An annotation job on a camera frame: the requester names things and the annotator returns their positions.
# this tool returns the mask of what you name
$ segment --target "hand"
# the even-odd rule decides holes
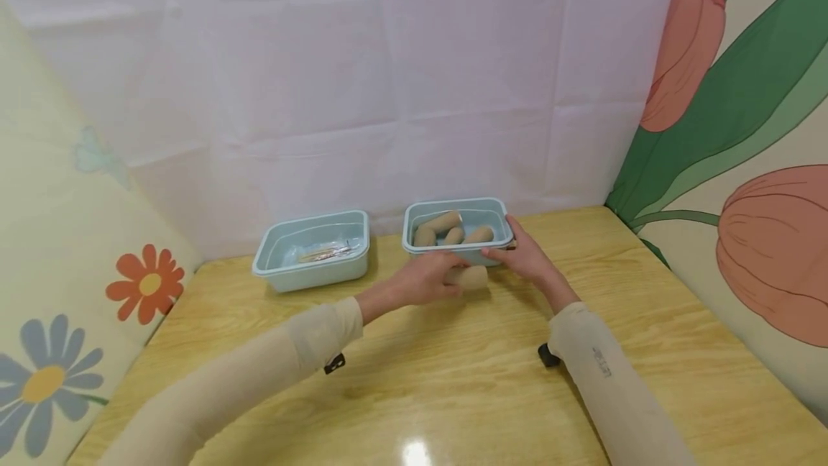
[[[501,250],[484,248],[483,255],[490,259],[502,261],[509,270],[530,281],[543,293],[553,311],[560,312],[568,304],[580,301],[577,294],[566,281],[566,277],[546,257],[541,246],[523,230],[511,214],[506,215],[509,227],[515,235],[517,248]]]
[[[363,314],[363,325],[403,306],[461,296],[461,287],[443,284],[446,274],[454,266],[469,264],[457,254],[439,250],[409,260],[391,278],[356,296]]]

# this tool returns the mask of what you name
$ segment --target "clear plastic bag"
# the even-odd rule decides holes
[[[285,255],[285,265],[304,265],[335,257],[346,257],[359,252],[362,242],[349,239],[339,242],[316,243],[306,247],[294,247]]]

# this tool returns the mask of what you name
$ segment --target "orange flower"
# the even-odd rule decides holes
[[[173,254],[163,249],[156,258],[156,248],[147,245],[143,250],[144,261],[135,254],[124,254],[115,268],[129,280],[115,281],[106,288],[106,296],[112,301],[126,301],[118,310],[118,318],[126,320],[138,306],[138,322],[147,325],[155,317],[156,310],[170,313],[173,299],[184,291],[180,282],[184,269],[175,267]]]
[[[736,189],[719,220],[716,259],[753,312],[828,347],[828,165],[773,171]]]
[[[643,129],[664,132],[684,115],[724,34],[725,0],[671,0]]]

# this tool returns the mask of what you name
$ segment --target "brown cardboard roll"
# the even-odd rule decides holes
[[[414,232],[414,247],[432,247],[437,244],[437,235],[428,227],[420,228]]]
[[[476,231],[469,234],[469,236],[463,240],[463,244],[491,242],[494,238],[495,232],[492,231],[492,228],[488,225],[481,225],[480,227],[477,227]]]
[[[463,227],[452,227],[451,231],[446,234],[443,245],[459,245],[463,242],[463,237],[465,237]]]
[[[446,214],[441,214],[435,219],[420,223],[420,227],[430,228],[435,234],[440,234],[452,227],[457,227],[462,222],[463,219],[458,211],[448,211]]]
[[[465,291],[484,290],[489,286],[489,272],[483,265],[452,268],[443,282],[446,285],[460,285]]]

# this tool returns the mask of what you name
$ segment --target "person's left hand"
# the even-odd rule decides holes
[[[362,310],[363,325],[403,306],[461,296],[463,288],[443,284],[446,274],[454,266],[469,264],[457,254],[440,250],[408,261],[389,279],[355,296]]]

